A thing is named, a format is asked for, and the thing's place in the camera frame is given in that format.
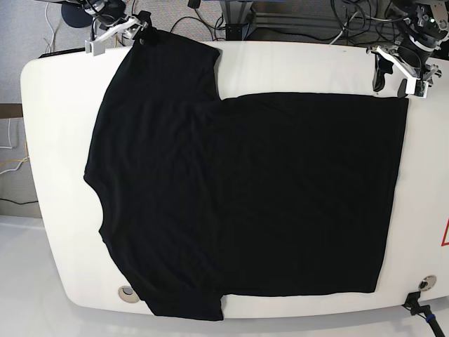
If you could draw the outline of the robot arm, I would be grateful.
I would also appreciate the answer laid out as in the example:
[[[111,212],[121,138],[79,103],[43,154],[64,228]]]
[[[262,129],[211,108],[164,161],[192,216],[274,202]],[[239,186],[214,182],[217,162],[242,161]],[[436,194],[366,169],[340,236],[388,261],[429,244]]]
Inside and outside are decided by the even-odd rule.
[[[383,90],[385,76],[397,68],[404,75],[398,97],[426,98],[433,77],[442,75],[438,65],[427,63],[432,53],[448,40],[447,1],[392,1],[384,24],[397,28],[400,41],[384,40],[367,48],[375,56],[373,90]]]
[[[131,40],[142,39],[145,31],[152,29],[151,13],[140,11],[138,14],[126,13],[125,1],[46,1],[81,10],[91,19],[90,39],[85,42],[87,53],[94,48],[104,47],[108,38],[122,33]]]

